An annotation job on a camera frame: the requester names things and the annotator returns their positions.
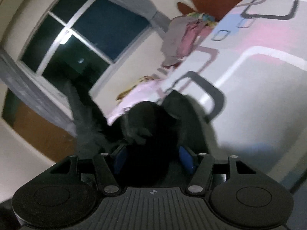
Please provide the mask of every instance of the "window frame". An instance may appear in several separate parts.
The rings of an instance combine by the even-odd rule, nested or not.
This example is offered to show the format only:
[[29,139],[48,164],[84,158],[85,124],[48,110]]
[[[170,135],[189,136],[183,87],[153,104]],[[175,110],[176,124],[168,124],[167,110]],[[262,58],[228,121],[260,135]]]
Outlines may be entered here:
[[[80,40],[89,49],[94,51],[99,57],[101,57],[104,61],[106,61],[109,64],[109,67],[99,77],[99,79],[95,82],[95,84],[92,86],[92,88],[89,91],[90,96],[94,100],[99,94],[99,91],[110,80],[113,74],[121,67],[121,65],[128,59],[128,57],[141,45],[141,43],[145,39],[147,39],[149,35],[153,32],[151,25],[148,25],[133,39],[133,41],[119,54],[119,56],[117,56],[117,58],[114,61],[111,60],[106,54],[104,54],[101,50],[95,47],[89,40],[87,40],[79,32],[73,29],[73,25],[75,24],[75,22],[95,1],[96,0],[87,0],[81,6],[81,8],[70,18],[70,20],[67,23],[65,23],[58,16],[56,16],[54,13],[51,12],[52,8],[59,2],[59,0],[54,0],[54,2],[49,6],[47,11],[42,15],[41,19],[39,20],[35,28],[32,30],[30,36],[28,37],[27,42],[24,44],[23,49],[20,52],[17,59],[17,64],[20,67],[20,69],[42,90],[42,92],[44,92],[44,94],[46,94],[52,101],[54,101],[55,104],[71,118],[72,115],[67,97],[42,76],[45,68],[47,67],[49,61],[56,52],[62,38],[66,35],[66,33],[70,32],[73,36],[75,36],[78,40]],[[58,36],[55,38],[55,40],[49,47],[36,72],[34,72],[21,59],[27,47],[29,46],[32,38],[36,34],[38,28],[40,27],[40,25],[48,15],[51,16],[56,21],[58,21],[60,24],[62,24],[63,29],[60,31]]]

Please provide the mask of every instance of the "black object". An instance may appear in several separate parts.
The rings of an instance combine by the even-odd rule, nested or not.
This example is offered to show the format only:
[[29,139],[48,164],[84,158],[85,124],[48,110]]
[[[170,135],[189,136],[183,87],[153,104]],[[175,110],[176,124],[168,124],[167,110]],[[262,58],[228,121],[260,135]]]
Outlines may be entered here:
[[[81,172],[97,175],[95,162],[67,157],[22,186],[13,209],[24,230],[286,229],[293,199],[285,188],[236,157],[220,162],[199,154],[197,162],[185,191],[128,187],[115,196],[99,191],[110,182],[109,175],[99,179],[98,189],[78,179]],[[109,174],[112,162],[108,165],[99,172]],[[214,184],[217,173],[225,173],[227,180]]]

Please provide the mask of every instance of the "pile of clothes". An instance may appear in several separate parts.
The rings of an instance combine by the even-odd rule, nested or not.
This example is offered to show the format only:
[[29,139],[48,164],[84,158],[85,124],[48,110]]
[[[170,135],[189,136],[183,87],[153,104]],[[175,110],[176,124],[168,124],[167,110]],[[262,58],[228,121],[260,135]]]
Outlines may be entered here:
[[205,13],[190,13],[175,17],[168,28],[161,47],[165,68],[177,67],[199,45],[216,26],[213,16]]

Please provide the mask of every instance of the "window pane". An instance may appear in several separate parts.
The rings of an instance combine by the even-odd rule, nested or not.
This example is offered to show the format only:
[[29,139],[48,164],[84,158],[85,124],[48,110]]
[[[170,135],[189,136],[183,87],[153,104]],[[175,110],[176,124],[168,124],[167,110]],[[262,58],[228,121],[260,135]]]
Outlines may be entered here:
[[52,13],[68,22],[87,0],[60,0],[51,10]]
[[36,72],[52,42],[62,29],[63,26],[48,15],[35,33],[21,60]]
[[149,25],[149,22],[108,0],[96,0],[74,28],[112,60]]
[[65,44],[58,47],[43,77],[62,92],[67,80],[82,82],[90,90],[108,66],[108,63],[72,35]]

